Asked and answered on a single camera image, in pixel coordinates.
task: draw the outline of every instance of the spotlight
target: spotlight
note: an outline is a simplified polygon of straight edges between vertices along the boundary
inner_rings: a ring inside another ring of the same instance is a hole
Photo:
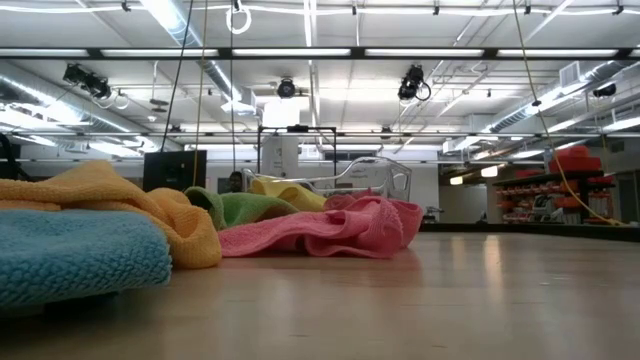
[[[418,93],[425,87],[429,94],[426,97],[419,97]],[[402,79],[400,89],[398,89],[398,98],[401,101],[409,101],[414,98],[420,101],[429,100],[431,97],[431,88],[424,82],[424,71],[422,66],[411,65],[411,68],[407,72],[407,75]]]
[[[296,86],[293,84],[292,79],[282,79],[280,86],[277,90],[278,96],[281,99],[291,99],[296,95]]]
[[[88,73],[80,68],[78,64],[69,64],[62,76],[65,82],[77,86],[89,92],[92,97],[100,100],[111,97],[111,87],[106,78],[99,78],[94,73]]]
[[[111,97],[111,87],[107,79],[100,79],[95,74],[89,74],[80,86],[82,90],[88,91],[96,99],[108,99]]]
[[[593,90],[593,96],[597,97],[597,98],[601,98],[601,97],[609,97],[609,96],[613,96],[616,94],[617,91],[617,87],[616,84],[609,84],[607,86],[601,87],[599,89]]]

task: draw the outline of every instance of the red object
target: red object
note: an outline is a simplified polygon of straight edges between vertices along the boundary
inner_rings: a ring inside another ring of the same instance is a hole
[[[566,149],[557,150],[556,156],[558,157],[588,157],[589,148],[584,145],[575,145]]]
[[[542,174],[544,174],[544,170],[540,170],[540,169],[517,170],[516,178],[522,179],[522,178],[542,175]]]
[[[575,157],[558,156],[558,161],[562,165],[564,172],[568,171],[596,171],[602,167],[600,158],[597,157]],[[559,173],[558,163],[555,160],[549,162],[549,169],[553,173]]]
[[[222,256],[263,250],[386,259],[406,248],[422,221],[416,204],[379,196],[331,197],[324,213],[301,212],[218,233]]]

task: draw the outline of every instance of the wooden floor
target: wooden floor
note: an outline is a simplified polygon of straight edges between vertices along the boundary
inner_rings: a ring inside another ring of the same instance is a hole
[[[640,245],[421,234],[391,261],[227,259],[73,318],[0,321],[0,359],[638,359]]]

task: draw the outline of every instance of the towel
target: towel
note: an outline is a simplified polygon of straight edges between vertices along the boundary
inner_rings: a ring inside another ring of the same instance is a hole
[[[339,210],[302,212],[221,231],[222,255],[247,256],[268,249],[386,259],[406,248],[418,232],[418,205],[378,196],[351,197],[346,204],[345,197],[349,195],[342,197]]]
[[[248,193],[218,195],[197,186],[188,188],[184,193],[191,204],[209,212],[216,230],[252,224],[298,212],[288,202],[270,196]]]
[[[292,182],[273,182],[269,178],[259,178],[251,182],[249,192],[282,199],[300,211],[322,211],[326,198]]]
[[[123,211],[0,210],[0,308],[166,284],[166,236]]]
[[[0,180],[0,208],[56,211],[122,210],[148,216],[166,234],[173,264],[205,268],[220,261],[220,243],[206,211],[175,190],[145,193],[106,161],[90,161],[51,179]]]

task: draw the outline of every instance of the red container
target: red container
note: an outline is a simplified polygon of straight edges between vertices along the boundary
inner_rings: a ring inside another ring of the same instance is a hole
[[[602,168],[602,162],[597,157],[575,157],[559,156],[558,161],[562,165],[564,172],[568,171],[597,171]],[[549,162],[549,169],[553,173],[558,173],[558,163],[555,160]]]
[[[556,156],[558,157],[588,157],[589,148],[584,145],[575,145],[566,149],[557,150]]]

